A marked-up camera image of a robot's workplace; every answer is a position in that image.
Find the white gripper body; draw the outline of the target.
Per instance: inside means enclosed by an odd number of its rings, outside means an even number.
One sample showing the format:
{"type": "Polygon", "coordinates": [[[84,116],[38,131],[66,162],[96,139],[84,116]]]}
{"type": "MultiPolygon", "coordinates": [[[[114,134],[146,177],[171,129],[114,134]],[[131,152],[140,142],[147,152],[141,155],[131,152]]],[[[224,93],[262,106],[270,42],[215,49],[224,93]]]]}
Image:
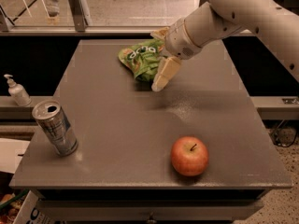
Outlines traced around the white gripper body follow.
{"type": "Polygon", "coordinates": [[[169,53],[181,60],[189,60],[202,50],[189,38],[183,18],[169,27],[164,39],[164,45],[169,53]]]}

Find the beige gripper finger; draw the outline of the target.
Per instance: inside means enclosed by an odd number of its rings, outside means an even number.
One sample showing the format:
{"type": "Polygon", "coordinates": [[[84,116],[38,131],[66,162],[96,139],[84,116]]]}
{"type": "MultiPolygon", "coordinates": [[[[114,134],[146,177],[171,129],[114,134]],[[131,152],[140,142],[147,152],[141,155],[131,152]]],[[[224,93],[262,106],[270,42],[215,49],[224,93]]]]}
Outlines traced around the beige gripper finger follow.
{"type": "Polygon", "coordinates": [[[169,31],[168,27],[163,27],[163,28],[157,29],[155,31],[152,31],[150,33],[150,35],[153,38],[156,38],[156,39],[159,39],[159,40],[165,40],[168,31],[169,31]]]}
{"type": "Polygon", "coordinates": [[[151,89],[153,91],[161,91],[168,82],[176,75],[181,67],[181,59],[178,57],[163,57],[158,65],[157,74],[155,75],[151,89]]]}

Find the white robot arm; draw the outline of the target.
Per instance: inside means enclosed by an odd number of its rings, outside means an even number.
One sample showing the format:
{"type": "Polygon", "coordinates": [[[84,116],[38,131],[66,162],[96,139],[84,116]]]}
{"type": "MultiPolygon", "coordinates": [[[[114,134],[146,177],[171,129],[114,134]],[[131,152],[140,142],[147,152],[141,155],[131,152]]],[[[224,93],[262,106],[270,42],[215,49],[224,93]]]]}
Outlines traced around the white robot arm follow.
{"type": "Polygon", "coordinates": [[[151,88],[161,91],[208,43],[249,30],[299,81],[299,16],[274,0],[208,0],[185,18],[151,35],[164,42],[163,59],[151,88]]]}

